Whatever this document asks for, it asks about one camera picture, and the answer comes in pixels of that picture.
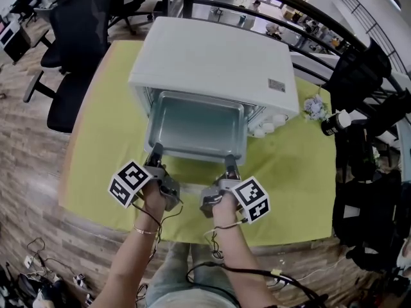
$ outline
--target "metal baking tray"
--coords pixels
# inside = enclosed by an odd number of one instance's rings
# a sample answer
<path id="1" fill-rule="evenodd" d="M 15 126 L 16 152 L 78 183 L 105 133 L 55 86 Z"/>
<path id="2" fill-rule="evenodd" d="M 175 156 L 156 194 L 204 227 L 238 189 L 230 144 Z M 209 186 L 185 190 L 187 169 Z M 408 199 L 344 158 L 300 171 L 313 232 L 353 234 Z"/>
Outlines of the metal baking tray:
<path id="1" fill-rule="evenodd" d="M 150 112 L 144 149 L 155 143 L 164 154 L 224 163 L 233 154 L 245 161 L 247 119 L 241 103 L 183 92 L 163 91 Z"/>

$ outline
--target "white knob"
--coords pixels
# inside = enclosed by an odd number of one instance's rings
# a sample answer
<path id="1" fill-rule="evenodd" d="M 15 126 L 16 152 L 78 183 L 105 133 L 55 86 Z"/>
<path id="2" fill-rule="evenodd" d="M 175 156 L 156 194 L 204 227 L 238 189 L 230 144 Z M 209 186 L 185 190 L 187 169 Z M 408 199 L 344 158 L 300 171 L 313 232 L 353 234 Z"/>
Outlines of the white knob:
<path id="1" fill-rule="evenodd" d="M 283 126 L 285 124 L 287 117 L 284 114 L 277 114 L 272 119 L 275 126 Z"/>
<path id="2" fill-rule="evenodd" d="M 265 132 L 261 128 L 257 128 L 254 130 L 254 136 L 255 138 L 264 138 L 265 137 Z"/>
<path id="3" fill-rule="evenodd" d="M 274 124 L 273 123 L 263 123 L 261 126 L 266 133 L 274 132 Z"/>

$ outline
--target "oven label sticker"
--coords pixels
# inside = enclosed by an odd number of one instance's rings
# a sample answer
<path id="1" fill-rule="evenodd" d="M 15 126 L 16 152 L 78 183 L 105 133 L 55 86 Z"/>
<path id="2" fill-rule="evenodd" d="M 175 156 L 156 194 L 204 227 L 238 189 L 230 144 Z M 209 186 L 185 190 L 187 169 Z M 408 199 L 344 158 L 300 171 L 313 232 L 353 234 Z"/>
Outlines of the oven label sticker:
<path id="1" fill-rule="evenodd" d="M 285 84 L 283 82 L 278 82 L 273 79 L 268 79 L 268 88 L 274 89 L 276 91 L 285 92 Z"/>

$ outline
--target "white toaster oven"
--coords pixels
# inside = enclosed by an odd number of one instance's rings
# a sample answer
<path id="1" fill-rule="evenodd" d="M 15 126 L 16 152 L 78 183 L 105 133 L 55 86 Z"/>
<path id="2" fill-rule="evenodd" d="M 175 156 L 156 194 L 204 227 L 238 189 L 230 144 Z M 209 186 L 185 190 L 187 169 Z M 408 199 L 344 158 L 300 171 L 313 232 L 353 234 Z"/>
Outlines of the white toaster oven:
<path id="1" fill-rule="evenodd" d="M 299 114 L 286 44 L 207 21 L 158 17 L 130 73 L 148 118 L 144 148 L 245 161 L 247 135 L 262 138 Z"/>

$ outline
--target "ceiling light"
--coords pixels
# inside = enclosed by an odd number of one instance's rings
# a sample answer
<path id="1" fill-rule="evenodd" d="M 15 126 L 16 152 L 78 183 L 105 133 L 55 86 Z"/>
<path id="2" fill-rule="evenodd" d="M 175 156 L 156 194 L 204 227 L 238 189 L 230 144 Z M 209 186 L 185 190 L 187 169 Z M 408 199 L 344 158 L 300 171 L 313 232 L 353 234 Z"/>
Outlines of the ceiling light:
<path id="1" fill-rule="evenodd" d="M 401 11 L 401 3 L 399 2 L 399 0 L 389 0 L 394 7 L 396 7 L 399 11 Z"/>

